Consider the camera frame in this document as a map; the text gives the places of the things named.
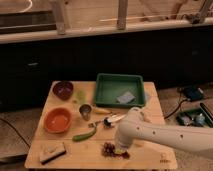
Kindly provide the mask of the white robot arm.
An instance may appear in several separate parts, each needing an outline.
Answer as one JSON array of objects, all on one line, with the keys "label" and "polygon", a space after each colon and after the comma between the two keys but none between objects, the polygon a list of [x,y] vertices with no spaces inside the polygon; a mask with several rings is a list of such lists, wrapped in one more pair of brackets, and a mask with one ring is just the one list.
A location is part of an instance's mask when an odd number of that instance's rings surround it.
[{"label": "white robot arm", "polygon": [[134,140],[150,141],[213,159],[213,128],[149,123],[139,107],[132,107],[119,122],[115,146],[127,151]]}]

